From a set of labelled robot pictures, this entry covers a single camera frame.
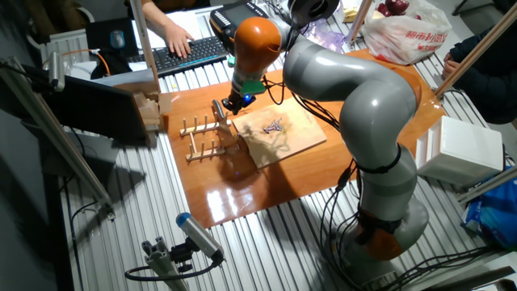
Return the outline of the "person's bare hand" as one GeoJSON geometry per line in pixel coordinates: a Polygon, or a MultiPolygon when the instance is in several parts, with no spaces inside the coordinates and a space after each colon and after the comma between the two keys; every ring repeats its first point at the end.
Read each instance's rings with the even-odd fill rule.
{"type": "Polygon", "coordinates": [[[444,68],[442,71],[442,77],[446,79],[457,70],[457,68],[460,66],[460,63],[455,61],[450,53],[446,54],[443,61],[444,68]]]}
{"type": "Polygon", "coordinates": [[[166,22],[165,26],[165,42],[172,53],[178,57],[187,58],[191,53],[189,42],[194,38],[183,28],[172,21],[166,22]]]}

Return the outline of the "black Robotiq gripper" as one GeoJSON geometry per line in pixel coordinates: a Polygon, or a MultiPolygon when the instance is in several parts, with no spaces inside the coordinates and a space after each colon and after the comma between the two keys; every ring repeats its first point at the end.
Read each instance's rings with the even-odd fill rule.
{"type": "Polygon", "coordinates": [[[246,107],[245,99],[238,93],[231,91],[227,98],[223,99],[223,108],[229,113],[235,116],[246,107]]]}

